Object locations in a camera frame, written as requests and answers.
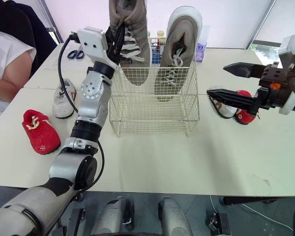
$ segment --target scissors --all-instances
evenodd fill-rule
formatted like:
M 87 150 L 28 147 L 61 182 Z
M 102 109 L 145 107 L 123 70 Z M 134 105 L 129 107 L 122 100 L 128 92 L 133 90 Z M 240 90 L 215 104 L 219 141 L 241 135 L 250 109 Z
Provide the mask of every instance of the scissors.
M 84 52 L 82 50 L 82 46 L 80 45 L 78 50 L 73 50 L 72 52 L 70 52 L 67 55 L 67 58 L 69 58 L 69 59 L 74 59 L 74 58 L 82 59 L 82 58 L 84 58 Z

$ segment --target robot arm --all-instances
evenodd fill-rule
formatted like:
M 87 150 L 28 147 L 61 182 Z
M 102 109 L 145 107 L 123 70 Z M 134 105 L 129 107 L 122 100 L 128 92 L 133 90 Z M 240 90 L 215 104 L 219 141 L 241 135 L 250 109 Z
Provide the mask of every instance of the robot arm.
M 256 115 L 259 108 L 269 109 L 280 107 L 279 113 L 287 115 L 295 111 L 295 35 L 283 40 L 279 49 L 283 69 L 277 68 L 274 62 L 267 66 L 250 63 L 234 63 L 224 67 L 224 70 L 240 77 L 259 78 L 258 89 L 254 98 L 238 95 L 226 89 L 207 90 L 213 99 L 247 110 Z
M 74 197 L 92 186 L 97 169 L 98 138 L 108 114 L 111 79 L 119 64 L 124 26 L 116 40 L 102 30 L 79 30 L 84 52 L 94 61 L 82 83 L 78 117 L 49 170 L 49 180 L 29 188 L 0 208 L 0 236 L 47 235 Z

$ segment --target white wall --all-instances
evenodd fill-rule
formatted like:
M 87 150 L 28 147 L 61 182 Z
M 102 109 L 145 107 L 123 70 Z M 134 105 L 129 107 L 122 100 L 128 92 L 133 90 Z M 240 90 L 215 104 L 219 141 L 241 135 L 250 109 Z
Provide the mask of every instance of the white wall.
M 277 0 L 257 40 L 281 43 L 283 38 L 295 34 L 295 0 Z
M 71 31 L 92 26 L 109 26 L 108 0 L 45 0 L 65 40 Z M 203 24 L 210 25 L 208 47 L 245 48 L 270 0 L 148 0 L 147 28 L 151 36 L 166 32 L 174 9 L 181 5 L 197 8 Z

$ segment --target white shirt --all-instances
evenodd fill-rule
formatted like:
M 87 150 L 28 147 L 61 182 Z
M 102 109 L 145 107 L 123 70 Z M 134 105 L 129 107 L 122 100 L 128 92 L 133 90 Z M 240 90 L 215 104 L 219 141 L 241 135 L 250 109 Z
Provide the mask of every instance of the white shirt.
M 36 55 L 36 49 L 21 42 L 7 33 L 0 32 L 0 79 L 2 79 L 5 68 L 18 56 L 28 51 L 32 61 Z M 0 100 L 0 115 L 9 105 L 8 102 Z

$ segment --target shoe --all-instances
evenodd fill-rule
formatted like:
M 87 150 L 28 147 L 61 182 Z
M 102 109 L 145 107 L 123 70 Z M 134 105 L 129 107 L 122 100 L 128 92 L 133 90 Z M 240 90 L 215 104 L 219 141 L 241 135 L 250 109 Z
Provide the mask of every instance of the shoe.
M 120 65 L 127 79 L 134 85 L 143 84 L 152 62 L 151 45 L 148 43 L 147 5 L 143 0 L 109 0 L 110 29 L 113 37 L 117 27 L 125 23 L 124 45 L 120 55 L 129 61 Z
M 170 16 L 167 40 L 160 68 L 154 84 L 156 95 L 178 94 L 188 74 L 196 45 L 202 29 L 200 12 L 190 6 L 178 7 Z M 160 96 L 158 100 L 169 101 L 171 96 Z
M 34 151 L 45 155 L 60 147 L 60 138 L 49 123 L 48 116 L 34 110 L 27 110 L 23 118 L 22 126 Z
M 223 87 L 215 86 L 215 87 L 211 87 L 210 89 L 223 89 Z M 235 113 L 237 111 L 236 107 L 231 107 L 231 106 L 225 105 L 221 102 L 216 101 L 215 99 L 211 98 L 210 96 L 209 96 L 209 99 L 220 117 L 222 117 L 224 119 L 229 119 L 235 115 Z
M 74 102 L 77 92 L 73 83 L 68 79 L 64 79 L 63 81 L 68 95 L 72 97 L 72 101 Z M 59 84 L 54 95 L 53 114 L 55 117 L 63 119 L 72 116 L 73 113 L 74 109 L 64 94 L 61 84 Z
M 237 94 L 251 97 L 251 94 L 245 90 L 238 90 Z M 235 119 L 240 124 L 249 124 L 255 119 L 255 117 L 249 114 L 246 110 L 238 109 L 235 115 Z

